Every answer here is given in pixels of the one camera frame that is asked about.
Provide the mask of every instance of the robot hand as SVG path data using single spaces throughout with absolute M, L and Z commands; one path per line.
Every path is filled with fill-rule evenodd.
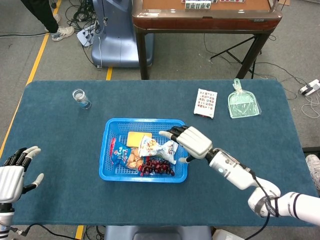
M 174 126 L 168 131 L 160 131 L 159 134 L 177 142 L 187 150 L 191 156 L 180 158 L 180 162 L 183 163 L 204 159 L 213 149 L 212 141 L 193 126 Z
M 22 194 L 38 187 L 44 178 L 41 173 L 36 180 L 24 186 L 24 176 L 33 157 L 40 153 L 37 146 L 21 148 L 0 167 L 0 239 L 7 239 L 15 210 L 12 204 Z

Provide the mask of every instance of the yellow line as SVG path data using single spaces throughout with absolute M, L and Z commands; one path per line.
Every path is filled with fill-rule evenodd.
M 60 4 L 61 4 L 61 0 L 58 0 L 58 2 L 56 3 L 56 8 L 55 8 L 54 11 L 53 11 L 53 14 L 57 14 L 57 13 L 58 13 Z M 36 56 L 36 59 L 35 59 L 35 62 L 34 62 L 34 64 L 33 64 L 33 67 L 32 67 L 31 73 L 30 73 L 30 75 L 29 75 L 28 81 L 26 82 L 25 85 L 28 85 L 29 83 L 31 83 L 31 82 L 34 80 L 34 77 L 35 77 L 35 74 L 36 74 L 36 71 L 37 71 L 37 68 L 38 68 L 40 59 L 41 59 L 41 57 L 42 57 L 42 54 L 44 53 L 44 50 L 45 50 L 45 47 L 46 47 L 46 44 L 47 44 L 47 41 L 48 41 L 49 36 L 50 36 L 50 34 L 47 34 L 47 35 L 45 35 L 44 38 L 43 38 L 43 41 L 42 41 L 41 47 L 40 47 L 40 49 L 39 49 L 38 55 Z M 12 124 L 13 124 L 13 122 L 14 122 L 14 119 L 15 119 L 15 117 L 16 117 L 16 114 L 17 114 L 17 111 L 18 111 L 18 108 L 19 108 L 19 105 L 20 105 L 21 97 L 20 97 L 20 100 L 19 100 L 18 105 L 16 106 L 16 109 L 15 109 L 15 112 L 14 112 L 14 114 L 13 114 L 12 120 L 11 120 L 11 122 L 10 122 L 9 128 L 8 128 L 8 130 L 6 131 L 6 134 L 5 134 L 5 136 L 4 136 L 4 140 L 3 140 L 2 145 L 1 145 L 1 148 L 0 148 L 0 158 L 1 158 L 2 154 L 3 154 L 3 152 L 4 152 L 4 148 L 5 148 L 5 145 L 6 145 L 6 141 L 7 141 L 7 139 L 8 139 L 8 136 L 9 136 L 9 133 L 10 133 Z
M 11 120 L 11 122 L 10 122 L 9 128 L 8 128 L 8 130 L 6 131 L 6 134 L 5 134 L 5 136 L 4 136 L 4 140 L 3 140 L 3 143 L 2 143 L 1 148 L 0 148 L 0 158 L 1 158 L 1 156 L 2 156 L 2 153 L 4 152 L 4 148 L 5 148 L 5 145 L 6 145 L 6 141 L 7 141 L 7 138 L 8 138 L 8 136 L 9 136 L 12 123 L 14 122 L 14 119 L 15 119 L 15 117 L 16 117 L 16 114 L 17 114 L 17 111 L 18 111 L 18 107 L 19 107 L 19 105 L 20 105 L 21 98 L 22 98 L 22 96 L 20 97 L 20 100 L 19 100 L 19 102 L 18 102 L 18 106 L 17 106 L 16 109 L 15 109 L 15 112 L 14 112 L 14 114 L 13 114 L 13 117 L 12 117 L 12 120 Z
M 107 81 L 110 81 L 110 80 L 111 80 L 112 70 L 113 70 L 113 67 L 112 67 L 112 66 L 108 67 L 108 71 L 106 72 L 105 80 L 107 80 Z
M 79 225 L 76 229 L 75 238 L 76 239 L 82 239 L 82 235 L 84 234 L 84 228 L 85 226 Z

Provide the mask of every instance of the white shoe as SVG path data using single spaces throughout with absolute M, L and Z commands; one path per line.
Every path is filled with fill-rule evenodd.
M 74 32 L 75 29 L 73 26 L 59 26 L 58 31 L 56 33 L 51 33 L 51 38 L 54 42 L 58 42 L 62 39 L 70 37 L 72 34 L 74 34 Z
M 53 18 L 56 20 L 56 23 L 58 24 L 61 20 L 61 16 L 59 14 L 53 14 Z
M 305 160 L 314 184 L 320 190 L 320 159 L 316 155 L 310 154 L 306 156 Z

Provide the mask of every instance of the dustpan handle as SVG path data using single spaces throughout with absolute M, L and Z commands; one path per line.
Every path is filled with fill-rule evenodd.
M 235 78 L 233 80 L 233 87 L 237 92 L 242 92 L 242 87 L 241 87 L 241 83 L 240 83 L 240 79 L 239 78 Z

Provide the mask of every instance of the blue plastic basket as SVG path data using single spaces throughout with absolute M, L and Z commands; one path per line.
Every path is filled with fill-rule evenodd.
M 105 124 L 103 133 L 99 175 L 105 181 L 120 182 L 151 182 L 151 183 L 181 183 L 187 178 L 188 165 L 179 162 L 179 158 L 187 157 L 188 152 L 178 147 L 174 159 L 176 164 L 171 164 L 175 175 L 151 173 L 149 176 L 139 176 L 136 170 L 125 168 L 121 165 L 113 165 L 110 156 L 110 145 L 113 138 L 122 144 L 127 144 L 128 132 L 152 133 L 152 138 L 160 145 L 168 141 L 159 135 L 161 130 L 169 130 L 173 126 L 183 126 L 185 123 L 176 119 L 139 119 L 139 118 L 112 118 Z

